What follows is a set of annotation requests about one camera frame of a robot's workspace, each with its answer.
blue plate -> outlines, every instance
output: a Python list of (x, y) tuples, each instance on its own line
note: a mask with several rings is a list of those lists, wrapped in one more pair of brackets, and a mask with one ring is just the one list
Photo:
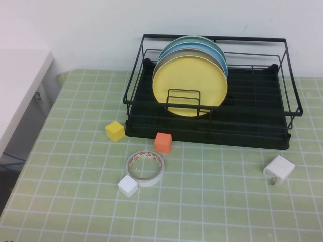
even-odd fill
[(186, 43), (180, 43), (175, 46), (170, 47), (168, 50), (166, 50), (164, 53), (162, 53), (159, 57), (159, 60), (162, 59), (165, 55), (170, 54), (176, 50), (180, 49), (197, 49), (201, 50), (209, 55), (211, 55), (213, 58), (215, 58), (221, 65), (222, 69), (224, 70), (224, 74), (227, 77), (228, 76), (228, 66), (222, 55), (213, 49), (212, 47), (202, 44), (202, 43), (197, 43), (197, 42), (186, 42)]
[(161, 55), (167, 51), (169, 48), (181, 44), (181, 43), (187, 43), (187, 42), (197, 42), (197, 43), (201, 43), (201, 44), (206, 44), (210, 47), (212, 47), (213, 49), (215, 49), (216, 51), (218, 51), (220, 53), (220, 55), (223, 57), (223, 59), (225, 60), (225, 62), (227, 63), (226, 57), (223, 53), (223, 51), (221, 50), (220, 47), (218, 47), (217, 44), (215, 44), (213, 41), (211, 41), (208, 38), (202, 37), (202, 36), (194, 36), (194, 35), (186, 35), (183, 37), (180, 37), (178, 39), (173, 40), (171, 43), (169, 43), (160, 53)]

black dish rack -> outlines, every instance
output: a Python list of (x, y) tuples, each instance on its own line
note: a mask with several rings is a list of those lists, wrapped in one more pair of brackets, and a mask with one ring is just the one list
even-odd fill
[[(154, 67), (162, 49), (182, 36), (143, 35), (123, 98), (126, 135), (154, 139), (163, 132), (177, 141), (288, 149), (288, 129), (303, 109), (286, 40), (205, 36), (227, 58), (228, 91), (223, 103), (219, 107), (158, 103), (152, 90)], [(168, 107), (196, 109), (197, 117), (172, 114)], [(202, 110), (209, 113), (198, 115)]]

white power adapter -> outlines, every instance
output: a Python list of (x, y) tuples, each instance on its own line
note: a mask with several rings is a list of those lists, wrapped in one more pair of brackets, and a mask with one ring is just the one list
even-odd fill
[(292, 173), (294, 168), (293, 163), (279, 155), (263, 170), (263, 174), (272, 180), (272, 185), (276, 183), (280, 185)]

stack of plates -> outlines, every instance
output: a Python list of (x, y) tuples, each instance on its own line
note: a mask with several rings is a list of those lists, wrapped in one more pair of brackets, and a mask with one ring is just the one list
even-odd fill
[[(152, 88), (160, 103), (219, 106), (227, 93), (227, 75), (226, 58), (214, 42), (200, 36), (184, 36), (161, 52)], [(197, 116), (196, 109), (168, 108), (168, 111)], [(207, 110), (201, 110), (199, 115), (206, 113)]]

white cube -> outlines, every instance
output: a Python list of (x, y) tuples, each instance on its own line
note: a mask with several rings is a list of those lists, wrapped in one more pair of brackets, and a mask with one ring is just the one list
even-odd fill
[(118, 183), (118, 187), (120, 192), (122, 192), (128, 198), (131, 197), (139, 189), (138, 183), (128, 175), (126, 175)]

